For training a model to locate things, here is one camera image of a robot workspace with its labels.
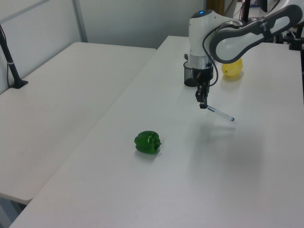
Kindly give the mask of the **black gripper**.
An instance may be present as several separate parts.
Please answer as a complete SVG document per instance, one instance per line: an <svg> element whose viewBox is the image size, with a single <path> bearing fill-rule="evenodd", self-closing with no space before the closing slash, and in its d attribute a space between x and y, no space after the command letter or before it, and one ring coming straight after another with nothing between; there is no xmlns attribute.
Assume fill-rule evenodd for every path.
<svg viewBox="0 0 304 228"><path fill-rule="evenodd" d="M200 95L198 91L195 93L197 102L199 102L201 109L207 109L207 97L209 93L210 81L213 78L213 69L214 67L208 67L205 69L196 69L193 68L193 79L197 84L197 88L201 88Z"/></svg>

